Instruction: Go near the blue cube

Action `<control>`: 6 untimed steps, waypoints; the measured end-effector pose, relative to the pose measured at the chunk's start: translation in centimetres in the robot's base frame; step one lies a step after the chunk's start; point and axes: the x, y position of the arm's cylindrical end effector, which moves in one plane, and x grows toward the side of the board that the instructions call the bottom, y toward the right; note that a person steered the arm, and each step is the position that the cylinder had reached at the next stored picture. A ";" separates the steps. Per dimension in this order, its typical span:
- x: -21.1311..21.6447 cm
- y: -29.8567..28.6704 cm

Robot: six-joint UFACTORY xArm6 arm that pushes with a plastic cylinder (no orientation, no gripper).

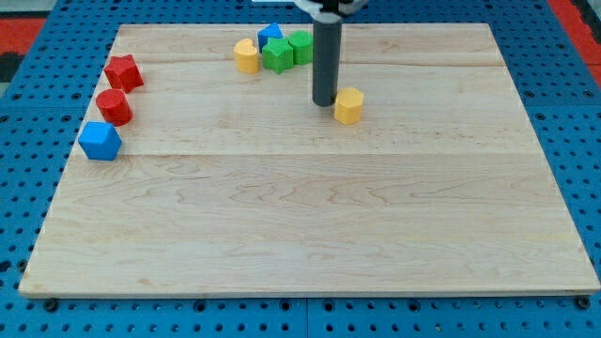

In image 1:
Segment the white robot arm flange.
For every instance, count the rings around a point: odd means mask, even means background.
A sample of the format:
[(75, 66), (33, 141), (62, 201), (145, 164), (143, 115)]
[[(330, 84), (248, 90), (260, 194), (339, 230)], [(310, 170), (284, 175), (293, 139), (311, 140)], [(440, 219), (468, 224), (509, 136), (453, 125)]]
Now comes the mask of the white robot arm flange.
[(316, 22), (337, 23), (354, 15), (368, 0), (294, 0), (293, 3)]

